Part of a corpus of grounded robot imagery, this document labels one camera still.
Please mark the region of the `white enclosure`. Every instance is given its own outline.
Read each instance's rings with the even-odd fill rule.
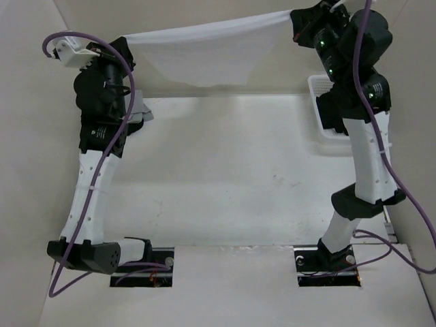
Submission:
[[[135,326],[145,321],[144,308],[156,312],[171,294],[183,298],[183,290],[192,292],[190,301],[173,298],[172,305],[181,307],[162,326],[195,326],[196,320],[184,320],[182,311],[201,311],[202,302],[217,309],[205,310],[199,326],[214,326],[206,319],[216,326],[244,326],[249,320],[238,320],[239,314],[250,313],[251,326],[349,326],[337,317],[323,321],[300,314],[314,305],[324,317],[340,307],[312,303],[313,291],[296,287],[292,248],[282,247],[315,244],[332,216],[331,193],[354,181],[349,149],[325,147],[317,139],[307,78],[322,66],[314,50],[291,41],[291,30],[281,35],[243,87],[171,82],[134,53],[134,76],[155,120],[127,143],[114,178],[105,233],[108,238],[138,236],[150,238],[155,246],[179,246],[180,274],[173,290],[146,295],[111,292],[108,277],[94,275],[46,301],[52,269],[46,245],[59,237],[71,206],[80,111],[72,88],[77,71],[46,59],[42,40],[72,29],[112,41],[122,34],[308,7],[317,1],[309,2],[0,0],[0,326],[62,326],[64,319],[65,326]],[[358,9],[363,1],[350,1],[350,6]],[[379,0],[374,9],[386,16],[394,34],[394,43],[377,64],[392,93],[392,163],[436,223],[436,3]],[[406,201],[395,206],[390,218],[417,263],[434,266],[436,251],[412,205]],[[381,215],[361,227],[387,237]],[[231,248],[249,245],[266,247]],[[399,247],[407,253],[405,245]],[[385,251],[382,245],[356,248],[358,260]],[[259,262],[268,262],[268,267]],[[386,266],[362,269],[361,292],[323,290],[313,297],[321,301],[343,296],[345,305],[356,300],[365,309],[350,309],[345,316],[345,322],[359,317],[356,326],[412,326],[414,318],[421,319],[417,326],[434,326],[425,295],[436,308],[436,278],[420,276],[422,288],[415,271],[397,257],[383,262]],[[239,269],[224,279],[218,263]],[[206,267],[199,271],[196,267],[202,264]],[[74,274],[66,272],[61,283]],[[195,287],[205,293],[195,294]],[[302,295],[291,297],[292,292]],[[218,297],[207,302],[213,294]],[[299,305],[295,315],[286,311]],[[96,320],[92,312],[105,318]],[[72,324],[79,316],[82,321]],[[118,325],[109,322],[111,317]],[[159,320],[150,322],[158,326]]]

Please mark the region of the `white table surface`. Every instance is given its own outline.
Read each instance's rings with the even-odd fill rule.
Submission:
[[[127,141],[106,239],[153,245],[316,244],[332,193],[355,181],[349,151],[317,141],[306,95],[146,99]],[[387,237],[383,217],[362,222]]]

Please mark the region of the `white bracket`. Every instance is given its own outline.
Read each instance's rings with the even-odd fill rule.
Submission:
[[[74,193],[73,204],[69,212],[67,223],[61,233],[61,237],[65,237],[67,242],[71,240],[74,230],[77,227],[85,199],[88,195],[91,179],[93,178],[95,168],[101,157],[101,151],[88,150],[86,153],[80,154],[80,169],[76,192]],[[92,245],[103,243],[104,209],[108,200],[112,177],[114,176],[119,161],[120,158],[112,154],[105,158],[94,186],[91,202],[89,203],[83,225],[74,243],[83,244],[84,240],[90,240]]]
[[[83,68],[99,54],[82,46],[80,41],[72,36],[58,37],[53,40],[53,46],[64,67]]]
[[[322,236],[322,242],[327,250],[336,253],[349,246],[353,232],[360,221],[360,218],[350,221],[335,211],[326,233]]]
[[[123,238],[122,240],[115,240],[121,248],[119,266],[126,262],[139,261],[144,256],[145,243],[143,240],[134,238]]]
[[[384,152],[390,162],[389,112],[380,112],[375,118],[383,138]],[[343,119],[343,123],[352,144],[356,169],[356,197],[371,204],[380,199],[384,201],[391,198],[397,186],[382,161],[372,124],[358,119]]]

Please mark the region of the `screw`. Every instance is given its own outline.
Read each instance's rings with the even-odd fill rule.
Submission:
[[[295,262],[297,263],[297,266],[302,266],[305,264],[305,257],[299,255],[297,258],[295,258]]]
[[[165,259],[165,265],[168,267],[173,267],[174,266],[174,259],[171,257],[167,257]]]
[[[356,264],[356,259],[351,254],[347,255],[345,261],[348,262],[349,264]]]

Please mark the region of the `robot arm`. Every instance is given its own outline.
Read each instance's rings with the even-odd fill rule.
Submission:
[[[336,6],[336,2],[323,0],[314,7],[291,12],[293,40],[300,46],[316,49],[334,82],[330,92],[317,99],[317,104],[320,112],[330,115],[329,123],[332,117],[342,120],[333,125],[346,128],[356,169],[356,183],[332,195],[333,217],[317,246],[320,269],[324,271],[336,271],[337,262],[344,260],[361,219],[372,218],[385,205],[405,199],[382,161],[371,119],[354,86],[353,51],[362,11],[350,20],[345,6]],[[373,108],[384,144],[389,144],[390,89],[388,81],[373,66],[391,43],[386,19],[371,12],[360,52],[360,83]],[[389,159],[389,146],[384,152]]]
[[[47,247],[48,255],[60,262],[78,225],[97,164],[125,116],[124,97],[129,88],[123,85],[125,72],[117,60],[99,44],[90,43],[83,49],[73,37],[63,37],[54,43],[56,59],[66,67],[81,68],[74,81],[76,104],[82,110],[76,192],[60,239],[50,241]],[[111,45],[133,69],[133,57],[125,39],[120,37]],[[123,156],[127,135],[140,129],[144,120],[152,118],[139,93],[128,128],[118,137],[99,171],[85,220],[67,259],[67,268],[112,274],[126,262],[149,260],[151,244],[148,240],[124,238],[105,242],[103,224],[110,184]]]

